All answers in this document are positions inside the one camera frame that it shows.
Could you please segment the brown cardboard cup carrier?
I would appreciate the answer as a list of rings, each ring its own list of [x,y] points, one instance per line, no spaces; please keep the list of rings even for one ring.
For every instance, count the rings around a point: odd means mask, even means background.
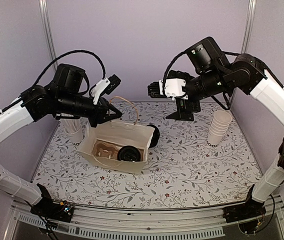
[[[105,141],[97,141],[94,144],[92,154],[96,157],[117,159],[119,148],[112,143]]]

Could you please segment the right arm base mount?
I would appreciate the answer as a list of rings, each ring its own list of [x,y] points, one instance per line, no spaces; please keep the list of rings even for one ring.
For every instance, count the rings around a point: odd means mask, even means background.
[[[255,234],[265,218],[266,209],[263,203],[247,200],[242,204],[223,208],[226,223],[240,222],[238,227],[246,235]]]

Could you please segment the black plastic cup lid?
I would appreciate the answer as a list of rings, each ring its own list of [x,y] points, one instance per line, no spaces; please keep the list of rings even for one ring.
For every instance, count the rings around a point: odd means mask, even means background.
[[[136,147],[127,145],[127,146],[122,147],[118,151],[117,160],[126,161],[126,162],[140,162],[141,153]]]

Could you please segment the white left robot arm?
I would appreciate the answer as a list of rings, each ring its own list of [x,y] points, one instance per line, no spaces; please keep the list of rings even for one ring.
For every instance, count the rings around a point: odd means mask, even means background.
[[[83,50],[83,53],[97,59],[102,68],[102,79],[90,86],[84,69],[61,63],[53,80],[46,86],[39,85],[42,76],[57,62],[57,59],[54,59],[30,88],[0,110],[0,143],[19,129],[47,115],[56,120],[87,118],[93,128],[122,116],[121,111],[103,97],[104,94],[111,94],[120,85],[120,78],[115,74],[106,77],[105,66],[100,57],[88,50]],[[44,186],[27,182],[1,165],[0,190],[26,201],[45,217],[52,217],[56,208],[63,210],[59,204],[53,202]]]

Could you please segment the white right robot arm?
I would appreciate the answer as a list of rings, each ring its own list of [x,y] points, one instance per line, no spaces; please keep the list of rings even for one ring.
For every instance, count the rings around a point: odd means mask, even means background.
[[[187,55],[198,77],[191,80],[177,76],[169,78],[173,63],[183,55]],[[159,93],[166,98],[198,103],[217,94],[232,95],[234,89],[240,89],[261,103],[284,126],[284,85],[260,59],[248,53],[234,53],[235,60],[229,62],[228,55],[229,52],[222,51],[211,36],[202,39],[177,54],[169,63],[159,81]],[[240,214],[251,218],[283,182],[284,138],[272,165],[250,188]]]

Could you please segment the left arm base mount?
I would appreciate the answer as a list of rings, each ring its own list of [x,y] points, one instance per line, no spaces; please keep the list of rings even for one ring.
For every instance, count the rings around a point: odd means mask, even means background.
[[[74,205],[65,200],[56,203],[52,199],[43,198],[31,207],[30,212],[43,218],[70,223]]]

